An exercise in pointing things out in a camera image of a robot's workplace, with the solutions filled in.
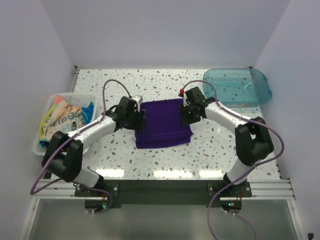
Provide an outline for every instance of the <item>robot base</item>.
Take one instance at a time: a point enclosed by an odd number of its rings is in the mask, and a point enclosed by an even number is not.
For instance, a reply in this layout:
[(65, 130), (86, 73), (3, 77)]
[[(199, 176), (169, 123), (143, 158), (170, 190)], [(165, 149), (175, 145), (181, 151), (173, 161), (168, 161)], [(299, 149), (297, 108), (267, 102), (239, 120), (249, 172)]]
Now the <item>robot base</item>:
[[(111, 208), (121, 208), (122, 204), (142, 205), (206, 205), (225, 186), (223, 180), (104, 180), (105, 190), (112, 195)], [(88, 191), (80, 187), (76, 197), (102, 197), (102, 193)], [(222, 192), (212, 204), (221, 207), (220, 198), (252, 197), (250, 183), (245, 181)], [(85, 200), (86, 209), (103, 209), (108, 204), (101, 200)]]

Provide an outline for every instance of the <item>speckled countertop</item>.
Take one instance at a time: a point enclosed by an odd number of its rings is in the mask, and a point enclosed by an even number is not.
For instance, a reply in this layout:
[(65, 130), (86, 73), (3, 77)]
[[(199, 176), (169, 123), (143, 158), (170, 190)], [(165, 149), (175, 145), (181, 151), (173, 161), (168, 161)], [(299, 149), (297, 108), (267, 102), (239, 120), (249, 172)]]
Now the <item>speckled countertop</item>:
[[(183, 84), (201, 80), (205, 72), (204, 69), (82, 69), (74, 91), (96, 94), (98, 116), (103, 111), (102, 86), (108, 79), (120, 80), (132, 95), (142, 95), (143, 101), (149, 102), (177, 98)], [(200, 83), (194, 85), (202, 89)], [(114, 82), (107, 84), (105, 93), (107, 108), (126, 95)], [(235, 111), (251, 118), (261, 116), (256, 107)], [(222, 179), (237, 158), (234, 136), (206, 119), (190, 127), (193, 132), (190, 143), (159, 149), (136, 149), (134, 131), (118, 130), (96, 141), (83, 156), (82, 164), (108, 179)], [(258, 167), (248, 176), (254, 180), (279, 178), (275, 161)]]

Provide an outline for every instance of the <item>purple towel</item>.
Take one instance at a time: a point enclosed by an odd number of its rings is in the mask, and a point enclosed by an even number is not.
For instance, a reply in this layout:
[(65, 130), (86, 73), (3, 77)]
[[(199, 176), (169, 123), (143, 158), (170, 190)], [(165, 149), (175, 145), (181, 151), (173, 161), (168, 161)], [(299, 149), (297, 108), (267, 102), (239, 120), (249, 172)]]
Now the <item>purple towel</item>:
[(193, 133), (189, 125), (182, 125), (178, 108), (183, 103), (181, 98), (143, 102), (146, 129), (135, 131), (136, 147), (157, 149), (190, 143)]

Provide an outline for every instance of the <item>purple cable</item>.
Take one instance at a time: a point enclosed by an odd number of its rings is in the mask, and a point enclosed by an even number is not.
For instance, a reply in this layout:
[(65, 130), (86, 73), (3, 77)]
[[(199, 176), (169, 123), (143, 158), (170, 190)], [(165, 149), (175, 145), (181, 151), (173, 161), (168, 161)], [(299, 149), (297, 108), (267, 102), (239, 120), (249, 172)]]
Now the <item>purple cable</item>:
[[(215, 89), (215, 87), (210, 83), (210, 82), (207, 82), (207, 81), (203, 81), (203, 80), (193, 80), (193, 81), (190, 81), (188, 82), (186, 85), (183, 86), (182, 89), (185, 89), (186, 86), (188, 86), (189, 84), (191, 83), (206, 83), (208, 84), (210, 87), (212, 87), (213, 91), (214, 91), (214, 96), (215, 96), (215, 103), (217, 104), (218, 107), (220, 107), (223, 111), (225, 111), (227, 114), (235, 117), (235, 118), (238, 118), (240, 119), (240, 117), (238, 115), (236, 115), (235, 113), (229, 111), (228, 109), (224, 108), (223, 106), (220, 105), (219, 101), (218, 101), (218, 95), (217, 95), (217, 91)], [(223, 192), (224, 190), (228, 189), (229, 187), (231, 187), (233, 184), (235, 184), (236, 182), (238, 182), (239, 180), (241, 180), (242, 178), (244, 178), (245, 176), (249, 175), (256, 167), (260, 166), (260, 165), (263, 165), (263, 164), (266, 164), (266, 163), (269, 163), (277, 158), (279, 158), (285, 151), (285, 143), (284, 143), (284, 140), (282, 139), (282, 137), (279, 135), (278, 132), (276, 132), (273, 128), (271, 128), (270, 126), (267, 126), (266, 124), (264, 123), (261, 123), (261, 122), (258, 122), (258, 121), (254, 121), (254, 120), (251, 120), (251, 119), (247, 119), (247, 118), (241, 118), (241, 120), (244, 120), (246, 122), (249, 122), (249, 123), (252, 123), (252, 124), (256, 124), (256, 125), (259, 125), (259, 126), (262, 126), (264, 128), (267, 128), (268, 130), (270, 130), (271, 132), (273, 132), (277, 137), (278, 139), (280, 140), (280, 143), (281, 143), (281, 150), (280, 152), (268, 159), (268, 160), (264, 160), (264, 161), (261, 161), (260, 163), (256, 163), (255, 165), (253, 165), (252, 167), (250, 167), (248, 169), (248, 171), (246, 171), (242, 176), (240, 176), (239, 178), (237, 178), (236, 180), (234, 180), (233, 182), (229, 183), (228, 185), (226, 185), (225, 187), (223, 187), (222, 189), (220, 189), (214, 196), (213, 198), (211, 199), (210, 203), (209, 203), (209, 206), (208, 206), (208, 210), (207, 210), (207, 214), (206, 214), (206, 219), (207, 219), (207, 223), (208, 223), (208, 227), (209, 227), (209, 230), (212, 234), (212, 236), (214, 237), (215, 240), (218, 240), (216, 234), (214, 233), (212, 227), (211, 227), (211, 224), (210, 224), (210, 209), (211, 209), (211, 206), (214, 202), (214, 200), (217, 198), (217, 196)], [(249, 223), (246, 219), (244, 219), (242, 216), (240, 215), (237, 215), (235, 214), (236, 217), (240, 218), (241, 220), (245, 221), (246, 223), (249, 224), (249, 226), (251, 227), (251, 229), (253, 230), (253, 233), (254, 233), (254, 240), (258, 240), (258, 236), (257, 236), (257, 232), (255, 230), (255, 228), (252, 226), (251, 223)]]
[[(103, 114), (102, 114), (102, 117), (101, 117), (101, 120), (102, 121), (105, 116), (106, 116), (106, 99), (105, 99), (105, 88), (106, 88), (106, 85), (107, 83), (109, 82), (116, 82), (118, 84), (120, 84), (124, 89), (125, 91), (128, 93), (129, 97), (131, 96), (128, 89), (118, 80), (115, 80), (115, 79), (109, 79), (107, 80), (104, 85), (103, 85), (103, 89), (102, 89), (102, 105), (103, 105)], [(51, 184), (54, 184), (58, 181), (61, 180), (61, 178), (58, 178), (58, 179), (55, 179), (49, 183), (47, 183), (46, 185), (38, 188), (37, 190), (36, 189), (36, 186), (37, 184), (39, 183), (41, 177), (43, 176), (43, 174), (46, 172), (48, 166), (50, 165), (50, 163), (54, 160), (55, 156), (68, 144), (70, 143), (76, 136), (78, 136), (79, 134), (81, 134), (82, 132), (84, 132), (85, 130), (89, 129), (89, 128), (92, 128), (93, 126), (99, 124), (100, 122), (94, 122), (94, 123), (89, 123), (87, 126), (85, 126), (83, 129), (81, 129), (79, 132), (75, 133), (73, 136), (70, 136), (69, 139), (67, 141), (65, 141), (63, 144), (61, 144), (54, 152), (53, 154), (49, 157), (49, 159), (46, 161), (45, 165), (43, 166), (43, 168), (41, 169), (39, 175), (37, 176), (37, 178), (35, 179), (32, 187), (31, 187), (31, 190), (30, 190), (30, 194), (31, 195), (34, 195), (34, 194), (37, 194), (38, 192), (40, 192), (41, 190), (45, 189), (46, 187), (50, 186)], [(96, 189), (96, 188), (89, 188), (89, 187), (86, 187), (92, 191), (96, 191), (96, 192), (102, 192), (102, 193), (105, 193), (107, 194), (108, 196), (110, 196), (110, 203), (112, 203), (112, 197), (111, 197), (111, 194), (105, 190), (100, 190), (100, 189)], [(111, 206), (111, 204), (109, 204), (109, 207), (106, 207), (103, 211), (99, 212), (99, 213), (103, 213), (105, 212), (107, 209), (109, 209)]]

